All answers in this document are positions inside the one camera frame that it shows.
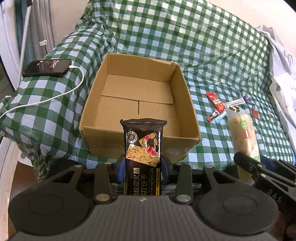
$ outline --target white bedsheet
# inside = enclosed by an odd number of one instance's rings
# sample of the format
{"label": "white bedsheet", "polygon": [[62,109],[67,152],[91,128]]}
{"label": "white bedsheet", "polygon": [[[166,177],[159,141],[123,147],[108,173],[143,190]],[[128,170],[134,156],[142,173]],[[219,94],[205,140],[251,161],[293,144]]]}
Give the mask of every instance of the white bedsheet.
{"label": "white bedsheet", "polygon": [[272,28],[258,28],[271,44],[269,90],[279,112],[280,122],[296,152],[296,58],[289,53]]}

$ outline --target white cable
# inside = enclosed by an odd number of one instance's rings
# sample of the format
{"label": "white cable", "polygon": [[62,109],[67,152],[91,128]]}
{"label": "white cable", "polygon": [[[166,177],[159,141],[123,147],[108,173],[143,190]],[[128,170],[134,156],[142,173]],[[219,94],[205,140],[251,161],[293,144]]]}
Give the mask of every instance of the white cable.
{"label": "white cable", "polygon": [[25,25],[24,25],[24,32],[22,34],[22,47],[21,47],[21,52],[20,52],[20,69],[19,69],[19,75],[18,75],[18,79],[17,79],[17,88],[20,86],[20,82],[21,82],[21,79],[22,79],[22,68],[23,68],[23,65],[24,65],[26,41],[27,41],[27,32],[28,32],[28,26],[29,26],[29,20],[30,20],[31,7],[32,7],[32,5],[27,7]]}
{"label": "white cable", "polygon": [[57,95],[57,96],[52,97],[52,98],[47,99],[47,100],[43,100],[43,101],[36,102],[36,103],[32,103],[32,104],[24,104],[24,105],[19,105],[19,106],[13,107],[12,109],[10,109],[10,110],[4,112],[4,113],[0,116],[0,119],[1,119],[3,116],[5,116],[7,113],[12,112],[13,110],[16,110],[16,109],[18,109],[18,108],[21,108],[21,107],[27,107],[27,106],[32,106],[32,105],[37,105],[37,104],[43,104],[43,103],[45,103],[45,102],[51,101],[51,100],[53,100],[53,99],[55,99],[55,98],[61,97],[61,96],[63,96],[63,95],[66,95],[66,94],[71,93],[72,91],[76,90],[76,89],[82,84],[82,82],[83,82],[83,80],[84,80],[84,73],[83,73],[82,69],[81,69],[80,67],[78,67],[78,66],[70,65],[69,68],[70,68],[70,69],[75,69],[75,68],[76,68],[76,69],[80,69],[80,71],[81,71],[81,73],[82,73],[82,80],[81,80],[81,82],[80,82],[75,88],[73,88],[73,89],[70,90],[70,91],[67,91],[66,93],[63,93],[63,94]]}

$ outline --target plastic wrapped bread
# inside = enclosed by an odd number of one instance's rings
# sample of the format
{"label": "plastic wrapped bread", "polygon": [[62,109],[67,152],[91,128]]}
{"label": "plastic wrapped bread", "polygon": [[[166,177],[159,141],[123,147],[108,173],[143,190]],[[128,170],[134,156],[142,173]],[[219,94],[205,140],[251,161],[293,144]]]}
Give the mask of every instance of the plastic wrapped bread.
{"label": "plastic wrapped bread", "polygon": [[[227,109],[227,119],[232,136],[235,152],[242,152],[260,161],[259,148],[252,123],[252,118],[244,110],[236,113]],[[239,179],[245,183],[253,184],[252,175],[241,167],[237,167]]]}

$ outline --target white clip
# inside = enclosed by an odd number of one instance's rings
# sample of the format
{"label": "white clip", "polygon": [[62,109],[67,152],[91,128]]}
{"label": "white clip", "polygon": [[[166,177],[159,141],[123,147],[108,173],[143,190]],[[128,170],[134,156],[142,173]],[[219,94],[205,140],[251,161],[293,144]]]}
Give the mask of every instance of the white clip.
{"label": "white clip", "polygon": [[43,40],[41,42],[39,42],[40,46],[44,46],[44,45],[47,45],[47,40]]}

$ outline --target green checkered cloth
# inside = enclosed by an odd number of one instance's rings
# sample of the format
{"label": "green checkered cloth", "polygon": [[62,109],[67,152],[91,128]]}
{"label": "green checkered cloth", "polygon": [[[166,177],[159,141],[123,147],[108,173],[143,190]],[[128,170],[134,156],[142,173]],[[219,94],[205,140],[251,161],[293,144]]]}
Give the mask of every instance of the green checkered cloth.
{"label": "green checkered cloth", "polygon": [[[269,92],[270,46],[262,33],[206,1],[91,0],[75,31],[45,57],[71,59],[85,73],[83,84],[71,94],[17,109],[0,120],[1,133],[27,153],[40,180],[60,158],[78,161],[86,168],[107,161],[89,155],[78,131],[83,106],[106,53],[157,58],[181,66],[202,135],[184,163],[198,169],[233,164],[226,118],[219,124],[205,120],[214,110],[205,96],[209,91],[222,102],[247,94],[250,104],[241,108],[249,113],[254,107],[260,113],[260,120],[253,118],[260,153],[293,162]],[[24,78],[14,95],[2,100],[0,113],[69,91],[80,80],[78,69],[62,78]]]}

